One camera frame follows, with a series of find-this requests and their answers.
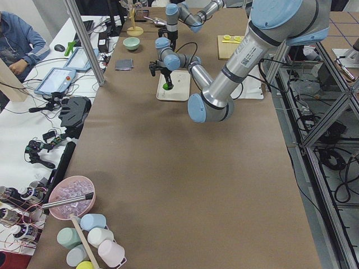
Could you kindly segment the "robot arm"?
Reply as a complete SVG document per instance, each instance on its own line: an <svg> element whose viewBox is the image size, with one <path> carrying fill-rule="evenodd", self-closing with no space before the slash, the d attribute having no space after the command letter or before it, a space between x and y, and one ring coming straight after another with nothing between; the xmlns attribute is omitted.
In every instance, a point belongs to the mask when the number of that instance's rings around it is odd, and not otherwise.
<svg viewBox="0 0 359 269"><path fill-rule="evenodd" d="M176 49L176 42L178 39L178 21L183 22L192 32L197 33L201 30L202 25L226 4L227 1L223 0L210 1L209 4L196 14L192 14L190 12L186 2L167 4L165 7L165 14L167 22L167 37L170 40L170 47L173 50Z"/></svg>
<svg viewBox="0 0 359 269"><path fill-rule="evenodd" d="M248 32L216 78L211 78L194 56L175 53L170 46L178 36L178 21L198 32L226 1L211 1L193 15L185 2L170 3L165 8L167 38L157 38L159 64L169 71L185 68L201 87L201 93L189 97L187 110L196 123L221 122L234 109L231 93L271 48L282 42L307 45L324 40L329 32L331 1L253 1Z"/></svg>

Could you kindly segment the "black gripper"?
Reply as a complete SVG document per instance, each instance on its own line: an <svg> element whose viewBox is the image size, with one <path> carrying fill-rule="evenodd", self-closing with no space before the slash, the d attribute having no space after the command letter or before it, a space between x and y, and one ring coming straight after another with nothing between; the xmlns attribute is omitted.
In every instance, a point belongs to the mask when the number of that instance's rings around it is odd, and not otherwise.
<svg viewBox="0 0 359 269"><path fill-rule="evenodd" d="M167 67L157 66L157 69L161 72L161 74L165 78L165 84L173 85L172 79L171 79L171 73L172 71L169 70Z"/></svg>
<svg viewBox="0 0 359 269"><path fill-rule="evenodd" d="M170 47L175 52L178 39L178 25L167 25L167 37L170 40Z"/></svg>

